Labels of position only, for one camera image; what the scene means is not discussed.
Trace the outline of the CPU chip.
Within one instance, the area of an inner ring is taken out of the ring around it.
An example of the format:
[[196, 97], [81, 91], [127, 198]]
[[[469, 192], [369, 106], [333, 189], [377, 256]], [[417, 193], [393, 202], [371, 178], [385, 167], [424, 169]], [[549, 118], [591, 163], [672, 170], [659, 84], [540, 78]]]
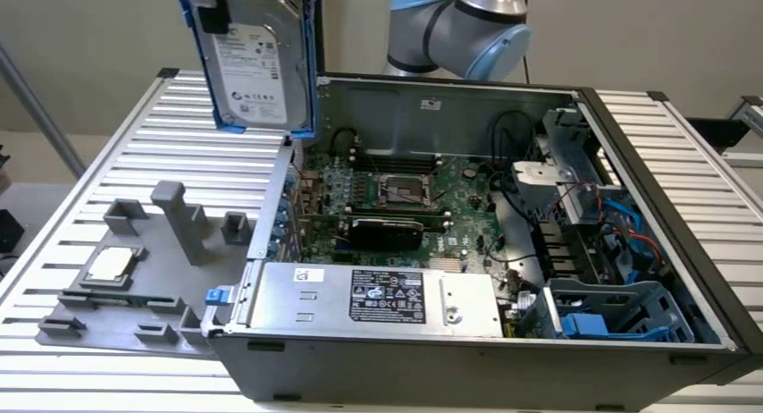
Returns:
[[84, 288], [125, 291], [132, 284], [132, 273], [147, 257], [137, 247], [104, 246], [88, 259], [77, 284]]

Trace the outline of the silver power supply unit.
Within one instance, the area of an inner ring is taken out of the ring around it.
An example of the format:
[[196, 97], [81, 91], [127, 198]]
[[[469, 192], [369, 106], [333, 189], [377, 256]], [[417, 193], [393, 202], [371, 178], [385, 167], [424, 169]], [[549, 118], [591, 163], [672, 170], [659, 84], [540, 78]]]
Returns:
[[265, 264], [245, 324], [317, 337], [503, 335], [488, 275], [360, 265]]

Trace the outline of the green motherboard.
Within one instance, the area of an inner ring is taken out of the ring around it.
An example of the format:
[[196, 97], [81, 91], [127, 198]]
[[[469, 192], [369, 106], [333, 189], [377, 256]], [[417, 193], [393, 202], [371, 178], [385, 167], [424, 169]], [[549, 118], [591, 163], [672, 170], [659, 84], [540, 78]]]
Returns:
[[[468, 179], [463, 170], [476, 170]], [[491, 265], [487, 253], [499, 238], [497, 182], [488, 165], [459, 157], [367, 156], [353, 152], [315, 152], [300, 170], [300, 256], [309, 263], [360, 266], [428, 267], [432, 257], [460, 258], [464, 272]], [[431, 177], [429, 207], [376, 204], [380, 174]], [[423, 223], [420, 248], [409, 252], [337, 249], [332, 236], [355, 218], [376, 217]]]

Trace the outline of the black graphics card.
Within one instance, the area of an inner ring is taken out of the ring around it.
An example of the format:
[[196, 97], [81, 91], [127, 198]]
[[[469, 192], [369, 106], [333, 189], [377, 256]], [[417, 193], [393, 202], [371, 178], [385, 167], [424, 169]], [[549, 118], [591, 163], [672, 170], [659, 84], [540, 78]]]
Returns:
[[337, 249], [373, 252], [409, 252], [420, 248], [423, 223], [389, 218], [355, 218], [332, 236]]

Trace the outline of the black open PC case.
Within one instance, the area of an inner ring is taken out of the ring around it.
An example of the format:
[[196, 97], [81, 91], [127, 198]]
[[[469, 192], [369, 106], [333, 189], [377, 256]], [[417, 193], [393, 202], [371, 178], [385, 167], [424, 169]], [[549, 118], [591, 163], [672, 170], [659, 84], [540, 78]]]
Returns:
[[[229, 319], [203, 333], [241, 393], [257, 401], [448, 405], [636, 411], [693, 384], [728, 384], [763, 367], [763, 329], [719, 265], [763, 258], [763, 201], [713, 153], [671, 102], [644, 93], [500, 85], [461, 80], [332, 74], [317, 86], [313, 135], [355, 133], [369, 156], [487, 157], [497, 179], [528, 159], [541, 119], [579, 110], [596, 143], [595, 166], [624, 198], [603, 201], [595, 224], [521, 214], [497, 190], [507, 256], [535, 299], [521, 307], [495, 293], [499, 338], [372, 339], [296, 336], [251, 329], [260, 272], [287, 232], [264, 210], [253, 255], [231, 286]], [[695, 342], [545, 338], [535, 311], [547, 282], [659, 282]]]

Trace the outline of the aluminium frame table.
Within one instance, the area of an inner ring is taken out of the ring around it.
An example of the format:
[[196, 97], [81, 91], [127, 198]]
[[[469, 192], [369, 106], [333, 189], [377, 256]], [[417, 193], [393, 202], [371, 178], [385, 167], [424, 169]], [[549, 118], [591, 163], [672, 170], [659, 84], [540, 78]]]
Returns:
[[763, 169], [763, 98], [741, 96], [725, 117], [691, 117], [693, 130], [735, 168]]

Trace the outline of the metal drive cage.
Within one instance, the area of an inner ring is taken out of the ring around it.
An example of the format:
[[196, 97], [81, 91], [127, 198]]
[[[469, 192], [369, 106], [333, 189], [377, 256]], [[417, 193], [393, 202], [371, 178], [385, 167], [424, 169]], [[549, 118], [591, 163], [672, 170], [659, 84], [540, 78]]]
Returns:
[[532, 156], [511, 167], [523, 204], [541, 220], [595, 224], [603, 219], [603, 201], [624, 198], [627, 190], [596, 170], [595, 153], [585, 149], [596, 137], [583, 113], [552, 109], [541, 126]]

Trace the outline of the black stand pole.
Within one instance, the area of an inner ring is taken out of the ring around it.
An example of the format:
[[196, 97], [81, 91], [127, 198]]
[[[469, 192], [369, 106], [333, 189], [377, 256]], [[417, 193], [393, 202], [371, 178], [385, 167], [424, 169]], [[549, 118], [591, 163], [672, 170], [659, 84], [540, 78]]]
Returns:
[[316, 51], [316, 70], [325, 71], [325, 47], [324, 47], [324, 29], [323, 29], [323, 0], [313, 0], [312, 8], [313, 18], [313, 37]]

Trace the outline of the grey parts rack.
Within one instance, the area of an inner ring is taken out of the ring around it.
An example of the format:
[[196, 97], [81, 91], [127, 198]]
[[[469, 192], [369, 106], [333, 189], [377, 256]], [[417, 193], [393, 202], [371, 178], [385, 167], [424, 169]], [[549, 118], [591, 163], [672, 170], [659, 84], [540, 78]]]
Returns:
[[[203, 333], [204, 297], [209, 289], [239, 282], [252, 225], [240, 212], [208, 215], [201, 205], [185, 199], [185, 185], [179, 181], [160, 181], [149, 202], [157, 213], [136, 199], [112, 202], [103, 216], [107, 233], [84, 262], [104, 246], [144, 248], [148, 254], [133, 270], [129, 288], [81, 287], [83, 266], [60, 291], [51, 314], [38, 321], [38, 344], [213, 358]], [[152, 300], [145, 308], [100, 307], [88, 301], [89, 296]]]

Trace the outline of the black box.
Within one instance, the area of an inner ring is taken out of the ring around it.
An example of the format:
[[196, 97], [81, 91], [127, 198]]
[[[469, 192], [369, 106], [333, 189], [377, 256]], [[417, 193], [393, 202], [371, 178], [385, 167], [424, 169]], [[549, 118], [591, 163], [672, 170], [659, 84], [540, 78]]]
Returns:
[[0, 209], [0, 253], [13, 251], [24, 235], [25, 228], [6, 209]]

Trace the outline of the grey tripod leg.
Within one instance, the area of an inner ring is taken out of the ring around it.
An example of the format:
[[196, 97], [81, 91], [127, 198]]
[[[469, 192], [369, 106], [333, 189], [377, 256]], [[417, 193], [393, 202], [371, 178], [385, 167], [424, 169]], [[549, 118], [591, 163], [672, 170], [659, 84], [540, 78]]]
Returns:
[[0, 75], [2, 76], [10, 91], [25, 108], [32, 121], [36, 123], [42, 136], [49, 142], [69, 172], [75, 178], [80, 178], [85, 171], [84, 160], [76, 152], [72, 142], [68, 140], [65, 134], [61, 132], [52, 120], [1, 43]]

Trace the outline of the CPU socket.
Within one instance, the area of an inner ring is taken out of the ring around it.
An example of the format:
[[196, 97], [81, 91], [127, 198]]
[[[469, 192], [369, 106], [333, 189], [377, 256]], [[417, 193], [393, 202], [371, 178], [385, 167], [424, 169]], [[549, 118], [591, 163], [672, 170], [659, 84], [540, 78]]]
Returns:
[[376, 177], [376, 204], [381, 207], [429, 207], [431, 177], [423, 174], [380, 174]]

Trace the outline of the green RAM stick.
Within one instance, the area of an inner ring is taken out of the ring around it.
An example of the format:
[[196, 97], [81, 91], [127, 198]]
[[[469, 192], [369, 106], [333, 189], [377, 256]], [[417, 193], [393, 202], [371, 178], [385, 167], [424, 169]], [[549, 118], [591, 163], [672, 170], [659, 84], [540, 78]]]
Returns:
[[89, 296], [88, 301], [100, 307], [145, 308], [152, 299], [143, 297]]

